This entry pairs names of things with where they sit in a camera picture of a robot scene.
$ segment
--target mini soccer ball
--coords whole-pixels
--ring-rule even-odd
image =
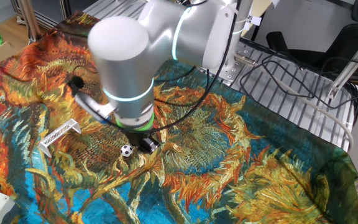
[[[132,154],[132,146],[122,146],[121,147],[121,155],[125,156],[125,157],[129,157]]]

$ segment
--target sunflower painting fabric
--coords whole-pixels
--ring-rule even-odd
[[[157,133],[151,155],[128,144],[75,103],[66,83],[107,102],[86,37],[97,20],[75,14],[0,63],[1,192],[21,208],[17,223],[358,223],[356,170],[340,148],[317,138],[244,94],[217,83],[196,112]],[[191,66],[167,62],[157,78]],[[157,83],[155,97],[196,101],[205,74]],[[155,127],[189,108],[156,101]],[[37,147],[70,118],[67,133]]]

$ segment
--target black cable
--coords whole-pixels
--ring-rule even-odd
[[[206,86],[205,86],[205,90],[209,87],[209,70],[206,71]],[[197,102],[194,103],[187,103],[187,104],[177,104],[177,103],[170,103],[167,101],[163,101],[157,98],[154,98],[155,101],[160,102],[160,103],[165,103],[166,105],[171,105],[171,106],[182,106],[182,107],[189,107],[189,106],[194,106]]]
[[[318,96],[316,95],[316,93],[317,93],[317,86],[318,86],[318,83],[319,83],[319,81],[320,81],[320,79],[321,79],[321,74],[322,74],[322,72],[324,71],[324,70],[323,70],[324,67],[326,66],[326,64],[327,64],[330,60],[346,60],[346,61],[354,62],[354,63],[358,63],[358,61],[349,60],[349,59],[340,58],[340,57],[332,57],[332,58],[329,58],[329,59],[324,63],[323,68],[322,68],[321,72],[319,73],[319,77],[318,77],[318,80],[317,80],[317,82],[316,82],[316,88],[314,89],[314,91],[311,91],[311,90],[309,90],[307,87],[305,87],[304,85],[302,85],[302,82],[301,82],[299,79],[297,79],[294,75],[292,75],[287,69],[285,69],[283,66],[281,66],[278,62],[273,61],[273,60],[269,60],[269,61],[264,62],[264,60],[265,60],[266,58],[264,58],[264,59],[262,60],[262,63],[261,63],[260,65],[254,67],[253,69],[251,69],[249,72],[247,72],[245,75],[243,75],[243,76],[241,77],[241,79],[240,79],[240,86],[241,86],[241,89],[242,89],[244,92],[246,92],[246,90],[245,90],[245,88],[244,88],[243,79],[244,79],[246,76],[248,76],[249,74],[251,74],[255,69],[258,69],[259,67],[263,67],[263,68],[266,70],[266,72],[268,73],[268,75],[270,75],[270,76],[272,77],[272,80],[276,83],[276,85],[278,86],[278,88],[279,88],[281,91],[283,91],[285,94],[287,94],[287,95],[296,96],[296,97],[311,98],[311,99],[312,99],[312,98],[316,98],[318,101],[322,102],[322,104],[324,104],[325,106],[327,106],[329,109],[338,109],[339,107],[341,107],[342,105],[345,105],[346,103],[348,103],[348,102],[350,102],[350,101],[358,100],[358,96],[356,96],[356,97],[353,97],[353,98],[351,98],[351,99],[349,99],[349,100],[346,100],[346,101],[344,101],[344,102],[338,104],[337,106],[331,106],[329,103],[326,103],[324,100],[322,100],[320,97],[318,97]],[[292,93],[289,93],[289,92],[287,92],[286,90],[284,90],[284,89],[278,84],[278,82],[276,81],[276,79],[273,77],[273,74],[272,74],[272,73],[268,70],[268,68],[266,67],[266,64],[268,64],[268,63],[270,63],[270,62],[276,63],[277,65],[281,66],[281,68],[282,68],[286,73],[288,73],[289,76],[291,76],[292,78],[294,78],[295,80],[297,80],[297,81],[311,94],[311,96],[299,95],[299,94],[292,94]]]
[[[284,60],[289,60],[295,64],[298,65],[298,67],[302,70],[303,68],[307,68],[308,70],[312,71],[312,72],[315,72],[317,74],[319,74],[319,76],[323,76],[323,77],[326,77],[330,80],[335,80],[337,78],[337,76],[339,74],[336,74],[337,72],[340,72],[341,70],[339,69],[334,69],[333,71],[328,71],[328,72],[325,72],[324,69],[323,71],[321,71],[320,68],[316,68],[312,65],[308,65],[307,63],[303,63],[303,62],[300,62],[298,61],[297,59],[295,59],[292,55],[288,54],[287,52],[274,52],[273,50],[263,46],[263,45],[260,45],[256,42],[253,42],[253,41],[250,41],[250,40],[247,40],[247,39],[243,39],[241,38],[240,41],[243,43],[243,44],[246,44],[254,49],[257,49],[257,50],[260,50],[260,51],[263,51],[267,54],[270,54],[268,57],[264,58],[263,59],[263,62],[265,62],[268,58],[270,57],[273,57],[273,56],[276,56],[276,57],[279,57],[279,58],[282,58]],[[345,88],[352,96],[351,100],[354,102],[353,106],[354,106],[354,111],[355,111],[355,122],[357,121],[357,115],[358,115],[358,89],[357,87],[350,83],[350,82],[347,82],[345,83],[345,85],[343,86],[343,88]],[[244,91],[244,93],[247,93],[245,88],[242,86],[242,90]],[[308,98],[314,98],[316,97],[316,92],[312,93],[312,96],[311,97],[308,97]]]
[[[186,7],[199,6],[199,5],[202,5],[202,4],[206,3],[206,2],[208,2],[208,0],[204,0],[204,1],[199,2],[199,3],[196,3],[196,4],[189,4],[189,5],[187,5]]]
[[[241,1],[242,0],[238,0],[236,10],[239,10],[240,5],[241,5]],[[194,107],[192,107],[192,109],[189,110],[189,112],[187,112],[185,115],[183,115],[180,119],[176,120],[175,122],[173,122],[171,124],[167,124],[167,125],[165,125],[163,127],[160,127],[160,128],[153,128],[153,129],[150,129],[150,130],[147,130],[147,131],[136,131],[136,130],[124,129],[124,128],[118,126],[116,123],[112,123],[110,120],[108,120],[108,119],[106,119],[106,118],[104,118],[102,116],[99,116],[99,118],[101,118],[101,120],[104,121],[106,124],[114,126],[115,128],[117,128],[117,129],[119,129],[121,131],[126,131],[126,132],[130,132],[130,133],[139,133],[139,134],[141,134],[141,133],[144,133],[144,134],[155,133],[157,131],[161,131],[161,130],[164,130],[164,129],[167,129],[167,128],[171,128],[171,127],[176,126],[177,124],[181,123],[183,120],[185,120],[187,117],[192,115],[197,110],[197,108],[202,104],[202,102],[204,101],[204,99],[206,98],[208,93],[211,91],[211,89],[212,89],[213,85],[215,84],[216,80],[218,80],[219,74],[221,73],[221,70],[223,68],[225,59],[226,59],[227,54],[229,52],[229,47],[230,47],[230,43],[231,43],[231,39],[232,39],[232,33],[233,33],[234,27],[236,25],[236,19],[237,19],[237,14],[234,14],[232,25],[231,25],[231,28],[230,28],[229,38],[227,39],[226,49],[225,49],[224,55],[223,55],[223,59],[222,59],[222,62],[220,64],[219,68],[218,68],[218,71],[215,74],[214,79],[212,80],[211,85],[207,89],[205,89],[205,91],[203,93],[203,96],[200,98],[200,100],[197,102],[197,104],[195,104]],[[92,112],[98,114],[97,112],[95,112],[94,109],[92,109],[91,107],[89,107],[89,108],[91,109]]]
[[[186,76],[190,75],[195,69],[196,69],[196,67],[193,66],[188,72],[186,72],[184,75],[181,75],[181,76],[179,76],[177,78],[171,78],[171,79],[166,79],[166,80],[155,79],[154,81],[155,82],[170,82],[170,81],[179,80],[179,79],[181,79],[183,77],[186,77]]]

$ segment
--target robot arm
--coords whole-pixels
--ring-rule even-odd
[[[203,68],[218,67],[231,35],[236,4],[233,0],[209,0],[185,7],[151,0],[138,20],[123,16],[101,20],[91,29],[88,45],[109,103],[99,105],[84,93],[75,96],[76,102],[100,122],[114,112],[117,124],[124,129],[151,128],[157,70],[170,59]],[[244,22],[238,29],[244,26],[251,4],[252,0],[242,3],[244,13],[237,20]],[[240,35],[237,32],[238,38],[233,38],[231,45],[237,45]],[[133,145],[141,145],[146,137],[126,135]]]

